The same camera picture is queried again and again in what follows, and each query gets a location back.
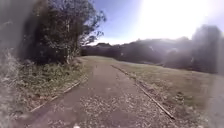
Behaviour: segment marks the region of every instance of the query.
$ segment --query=sky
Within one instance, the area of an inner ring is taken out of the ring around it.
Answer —
[[[98,42],[123,44],[137,39],[191,38],[202,24],[224,30],[224,0],[94,0],[107,22]]]

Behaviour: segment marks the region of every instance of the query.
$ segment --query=grass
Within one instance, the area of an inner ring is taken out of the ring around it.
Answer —
[[[84,62],[21,67],[17,87],[22,92],[22,106],[25,111],[30,111],[51,100],[80,81],[90,70],[91,66]]]
[[[163,68],[160,66],[121,63],[120,66],[148,83],[157,93],[164,93],[178,104],[202,110],[216,75]]]

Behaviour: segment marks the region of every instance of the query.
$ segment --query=sunlight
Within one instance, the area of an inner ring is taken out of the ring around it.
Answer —
[[[191,37],[208,15],[207,0],[142,0],[136,35],[141,39]]]

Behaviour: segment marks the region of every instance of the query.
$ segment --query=foliage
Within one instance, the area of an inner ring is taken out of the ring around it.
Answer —
[[[65,63],[80,45],[102,35],[96,30],[105,21],[88,0],[39,1],[25,22],[20,55],[37,63]]]
[[[20,103],[31,110],[74,86],[90,70],[89,65],[79,62],[39,66],[31,62],[24,64],[19,68],[17,82],[22,93]]]

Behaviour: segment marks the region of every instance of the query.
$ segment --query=treeline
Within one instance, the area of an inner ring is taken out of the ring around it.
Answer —
[[[223,74],[224,37],[216,26],[203,25],[192,39],[147,39],[122,45],[99,43],[83,46],[82,55]]]
[[[9,0],[0,7],[1,52],[13,49],[36,64],[67,63],[103,34],[97,28],[106,21],[89,0]]]

